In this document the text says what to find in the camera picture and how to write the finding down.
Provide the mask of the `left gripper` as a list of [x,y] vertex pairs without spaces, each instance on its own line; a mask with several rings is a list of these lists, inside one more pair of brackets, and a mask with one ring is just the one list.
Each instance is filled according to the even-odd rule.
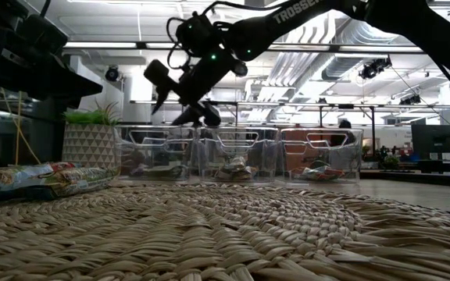
[[89,80],[91,71],[79,55],[58,58],[66,41],[39,15],[28,16],[16,28],[0,21],[0,87],[71,108],[78,108],[83,97],[100,94],[103,86]]

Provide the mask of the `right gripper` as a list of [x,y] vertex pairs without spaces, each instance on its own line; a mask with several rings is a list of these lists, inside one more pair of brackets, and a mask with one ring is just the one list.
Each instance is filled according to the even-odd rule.
[[197,102],[235,67],[236,62],[236,58],[228,51],[211,52],[204,55],[196,65],[186,69],[176,82],[169,77],[168,68],[158,59],[152,60],[144,71],[144,77],[155,86],[158,94],[152,114],[159,110],[168,94],[174,92],[179,97],[179,103],[188,107],[172,122],[173,126],[187,123],[201,126],[200,118],[203,116],[206,126],[219,126],[219,111],[209,102],[204,102],[204,107]]

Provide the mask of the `green-wrapped granola bar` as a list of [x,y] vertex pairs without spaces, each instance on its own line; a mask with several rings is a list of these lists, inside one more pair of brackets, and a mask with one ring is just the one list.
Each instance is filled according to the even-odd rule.
[[235,173],[234,178],[236,180],[251,180],[256,175],[257,172],[258,172],[257,167],[245,166],[243,169]]
[[48,177],[45,186],[50,187],[57,197],[66,197],[104,189],[116,176],[116,169],[70,168],[60,170]]
[[225,180],[225,181],[237,181],[234,178],[235,173],[237,171],[239,171],[239,170],[237,170],[237,169],[234,169],[234,170],[220,169],[215,173],[214,178],[218,179],[218,180]]
[[247,165],[246,165],[245,158],[242,156],[237,156],[237,157],[232,158],[230,160],[230,162],[224,166],[224,168],[229,169],[229,170],[234,170],[234,169],[244,170],[244,169],[246,169],[246,166]]

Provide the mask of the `clear plastic bin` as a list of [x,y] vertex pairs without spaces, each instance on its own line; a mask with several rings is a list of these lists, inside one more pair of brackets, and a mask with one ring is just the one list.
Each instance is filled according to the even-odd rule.
[[[209,182],[269,183],[275,177],[278,130],[270,127],[221,126],[198,130],[198,168],[200,177]],[[214,178],[215,173],[234,157],[242,156],[247,166],[258,172],[251,180],[225,181]]]
[[[292,127],[280,131],[279,147],[282,177],[288,183],[358,183],[362,163],[363,131],[352,129],[356,141],[341,147],[330,146],[332,130],[338,128]],[[298,167],[311,168],[323,162],[345,174],[338,180],[292,180],[289,172]]]
[[121,126],[118,147],[121,156],[121,176],[131,180],[143,180],[130,176],[140,165],[156,166],[185,165],[188,178],[195,165],[192,163],[196,131],[188,126]]

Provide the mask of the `succulent in patterned white pot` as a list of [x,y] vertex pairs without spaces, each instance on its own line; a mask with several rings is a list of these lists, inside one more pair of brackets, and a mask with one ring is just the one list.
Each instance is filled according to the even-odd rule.
[[80,163],[83,167],[121,171],[118,102],[100,105],[95,101],[91,109],[76,109],[63,113],[66,122],[62,146],[64,162]]

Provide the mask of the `round woven placemat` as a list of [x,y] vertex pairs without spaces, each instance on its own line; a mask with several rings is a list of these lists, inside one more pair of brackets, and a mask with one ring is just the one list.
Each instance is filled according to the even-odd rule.
[[450,281],[450,213],[316,190],[115,183],[1,202],[0,281]]

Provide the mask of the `person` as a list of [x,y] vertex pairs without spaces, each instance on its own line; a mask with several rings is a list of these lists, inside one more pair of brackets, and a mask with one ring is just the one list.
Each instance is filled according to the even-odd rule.
[[356,141],[355,134],[351,131],[352,124],[343,119],[340,121],[338,130],[332,130],[330,135],[330,146],[341,147],[353,144]]

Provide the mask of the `small green plant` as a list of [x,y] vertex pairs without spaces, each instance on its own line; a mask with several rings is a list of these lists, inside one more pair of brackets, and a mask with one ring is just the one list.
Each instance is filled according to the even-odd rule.
[[386,155],[381,162],[384,169],[396,170],[399,167],[400,159],[395,155]]

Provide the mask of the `black computer monitor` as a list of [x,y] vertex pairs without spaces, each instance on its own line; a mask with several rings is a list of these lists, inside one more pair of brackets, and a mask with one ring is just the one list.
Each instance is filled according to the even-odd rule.
[[412,125],[412,148],[420,160],[450,153],[450,125]]

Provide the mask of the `black overhead frame bar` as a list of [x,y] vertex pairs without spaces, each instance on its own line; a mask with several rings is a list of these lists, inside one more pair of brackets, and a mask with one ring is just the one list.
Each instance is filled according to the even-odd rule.
[[[158,41],[71,41],[65,49],[107,49],[107,50],[170,50],[171,42]],[[408,45],[355,45],[355,44],[292,44],[274,43],[267,48],[268,52],[331,52],[331,53],[385,53],[385,54],[423,54],[423,50]]]

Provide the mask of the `silver ventilation duct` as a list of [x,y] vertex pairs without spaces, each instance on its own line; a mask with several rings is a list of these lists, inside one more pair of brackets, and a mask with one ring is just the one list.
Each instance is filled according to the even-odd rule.
[[[390,44],[397,34],[390,34],[370,26],[368,23],[351,21],[343,31],[336,36],[335,44]],[[383,55],[371,54],[331,54],[321,70],[322,80],[335,81],[341,79],[349,70],[361,62],[371,59],[382,59]]]

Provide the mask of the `black aluminium table frame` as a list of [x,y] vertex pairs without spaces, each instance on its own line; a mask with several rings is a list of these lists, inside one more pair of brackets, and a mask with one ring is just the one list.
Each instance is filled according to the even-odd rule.
[[363,169],[359,173],[361,180],[392,180],[408,183],[423,183],[450,187],[450,175],[431,173],[397,173]]

